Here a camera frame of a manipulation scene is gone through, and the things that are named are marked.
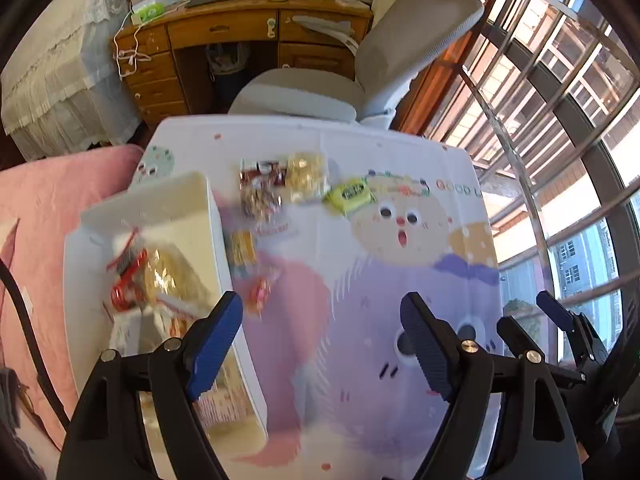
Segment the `red Cookies snack bag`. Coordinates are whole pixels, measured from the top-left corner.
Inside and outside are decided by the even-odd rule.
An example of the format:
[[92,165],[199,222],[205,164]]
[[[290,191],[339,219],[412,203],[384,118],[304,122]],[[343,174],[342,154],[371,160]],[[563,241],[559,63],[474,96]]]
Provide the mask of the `red Cookies snack bag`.
[[144,269],[148,259],[149,252],[141,241],[140,229],[134,228],[122,251],[106,266],[106,272],[114,275],[108,300],[116,312],[146,305]]

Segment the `white plastic storage bin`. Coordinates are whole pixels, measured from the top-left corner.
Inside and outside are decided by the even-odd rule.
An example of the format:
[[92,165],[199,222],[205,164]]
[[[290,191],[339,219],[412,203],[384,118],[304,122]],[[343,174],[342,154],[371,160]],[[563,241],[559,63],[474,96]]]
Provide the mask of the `white plastic storage bin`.
[[[64,249],[65,329],[78,396],[110,344],[134,356],[183,337],[231,289],[220,214],[204,174],[136,184],[86,210]],[[267,404],[242,322],[194,408],[222,457],[265,446]]]

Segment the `green snack packet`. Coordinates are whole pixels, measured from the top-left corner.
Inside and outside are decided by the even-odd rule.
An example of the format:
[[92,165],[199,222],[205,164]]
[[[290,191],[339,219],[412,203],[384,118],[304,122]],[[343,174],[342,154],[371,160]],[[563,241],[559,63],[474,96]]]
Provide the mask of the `green snack packet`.
[[375,202],[374,193],[365,178],[345,181],[326,194],[324,201],[345,217]]

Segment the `small red candy packet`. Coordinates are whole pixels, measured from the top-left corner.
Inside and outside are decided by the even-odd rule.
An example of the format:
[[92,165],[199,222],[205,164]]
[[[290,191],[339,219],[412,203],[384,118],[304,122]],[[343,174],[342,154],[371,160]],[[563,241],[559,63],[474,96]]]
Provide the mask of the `small red candy packet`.
[[256,278],[250,288],[247,299],[247,311],[250,312],[250,314],[258,316],[258,318],[262,316],[262,312],[264,312],[265,306],[268,304],[273,287],[279,278],[279,270],[272,270]]

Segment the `small yellow candy packet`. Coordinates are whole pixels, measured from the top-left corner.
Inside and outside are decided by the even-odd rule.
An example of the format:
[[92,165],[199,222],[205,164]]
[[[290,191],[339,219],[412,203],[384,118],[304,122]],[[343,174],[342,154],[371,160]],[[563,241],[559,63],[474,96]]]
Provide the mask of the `small yellow candy packet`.
[[237,230],[229,237],[228,258],[235,273],[250,272],[258,265],[258,257],[253,233],[249,230]]

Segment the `pale biscuit clear packet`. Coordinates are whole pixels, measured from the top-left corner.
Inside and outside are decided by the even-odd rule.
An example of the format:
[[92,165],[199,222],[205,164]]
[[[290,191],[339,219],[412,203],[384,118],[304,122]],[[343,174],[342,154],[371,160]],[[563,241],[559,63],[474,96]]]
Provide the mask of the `pale biscuit clear packet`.
[[321,200],[329,192],[326,156],[318,152],[298,152],[286,163],[285,188],[292,203]]

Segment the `clear nut snack packet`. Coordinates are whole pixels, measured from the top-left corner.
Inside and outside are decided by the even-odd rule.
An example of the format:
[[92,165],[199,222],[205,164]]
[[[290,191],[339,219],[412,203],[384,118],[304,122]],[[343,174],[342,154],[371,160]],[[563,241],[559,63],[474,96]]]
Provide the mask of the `clear nut snack packet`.
[[282,208],[281,197],[268,186],[243,186],[240,199],[244,214],[256,222],[270,222]]

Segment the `dark red snack packet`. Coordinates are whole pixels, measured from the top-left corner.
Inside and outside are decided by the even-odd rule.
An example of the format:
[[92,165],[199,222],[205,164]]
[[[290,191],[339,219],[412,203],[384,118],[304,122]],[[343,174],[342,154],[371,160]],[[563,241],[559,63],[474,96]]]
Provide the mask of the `dark red snack packet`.
[[239,179],[241,186],[285,186],[288,162],[283,159],[241,159]]

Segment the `cartoon print tablecloth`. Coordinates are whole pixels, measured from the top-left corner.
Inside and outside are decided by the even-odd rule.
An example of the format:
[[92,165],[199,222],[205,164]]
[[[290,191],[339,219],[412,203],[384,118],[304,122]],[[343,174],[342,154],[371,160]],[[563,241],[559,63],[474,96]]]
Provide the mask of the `cartoon print tablecloth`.
[[136,179],[198,171],[227,232],[240,228],[241,162],[324,155],[333,183],[369,180],[367,220],[324,203],[290,205],[258,236],[279,271],[261,315],[243,323],[268,411],[257,453],[224,461],[233,479],[409,479],[447,405],[409,353],[401,298],[501,350],[498,266],[468,155],[433,141],[340,122],[207,115],[164,120]]

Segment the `pink bed blanket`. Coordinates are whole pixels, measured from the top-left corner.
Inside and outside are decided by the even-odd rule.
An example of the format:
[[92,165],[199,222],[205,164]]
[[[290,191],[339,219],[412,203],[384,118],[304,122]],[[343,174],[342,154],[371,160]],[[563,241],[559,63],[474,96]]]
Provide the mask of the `pink bed blanket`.
[[38,348],[67,414],[78,394],[67,350],[63,301],[65,237],[80,214],[130,185],[143,150],[96,148],[1,173],[1,219],[15,219],[10,272],[25,299]]

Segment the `grey office chair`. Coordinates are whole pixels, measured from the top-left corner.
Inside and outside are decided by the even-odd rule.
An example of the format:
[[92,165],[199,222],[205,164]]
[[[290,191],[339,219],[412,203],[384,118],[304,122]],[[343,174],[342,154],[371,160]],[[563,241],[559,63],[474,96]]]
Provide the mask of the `grey office chair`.
[[355,78],[310,68],[276,68],[252,79],[231,115],[285,115],[359,122],[388,129],[410,84],[484,13],[484,0],[395,0],[357,42],[321,18],[293,22],[338,40],[352,52]]

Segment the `white lace covered cabinet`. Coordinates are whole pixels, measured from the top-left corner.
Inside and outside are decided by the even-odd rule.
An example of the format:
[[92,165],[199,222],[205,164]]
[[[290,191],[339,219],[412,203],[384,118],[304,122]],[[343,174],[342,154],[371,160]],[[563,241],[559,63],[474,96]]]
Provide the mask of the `white lace covered cabinet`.
[[127,0],[53,0],[1,73],[1,122],[28,162],[126,143],[140,125],[113,38]]

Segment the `wooden desk with drawers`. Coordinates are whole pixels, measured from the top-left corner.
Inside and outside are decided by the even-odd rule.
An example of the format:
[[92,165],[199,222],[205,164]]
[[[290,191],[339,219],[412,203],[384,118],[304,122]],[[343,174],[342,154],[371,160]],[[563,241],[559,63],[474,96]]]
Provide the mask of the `wooden desk with drawers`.
[[171,116],[224,113],[241,88],[272,68],[355,76],[354,56],[340,42],[293,22],[295,15],[346,26],[363,40],[369,9],[335,0],[233,0],[179,6],[150,24],[127,23],[113,51],[141,118],[155,129]]

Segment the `green tissue pack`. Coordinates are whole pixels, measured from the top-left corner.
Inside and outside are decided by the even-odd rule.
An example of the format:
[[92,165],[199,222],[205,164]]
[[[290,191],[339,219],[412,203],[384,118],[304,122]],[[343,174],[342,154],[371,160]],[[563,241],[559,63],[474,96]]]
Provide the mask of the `green tissue pack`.
[[156,20],[165,13],[165,5],[160,2],[140,2],[132,8],[131,23],[141,25]]

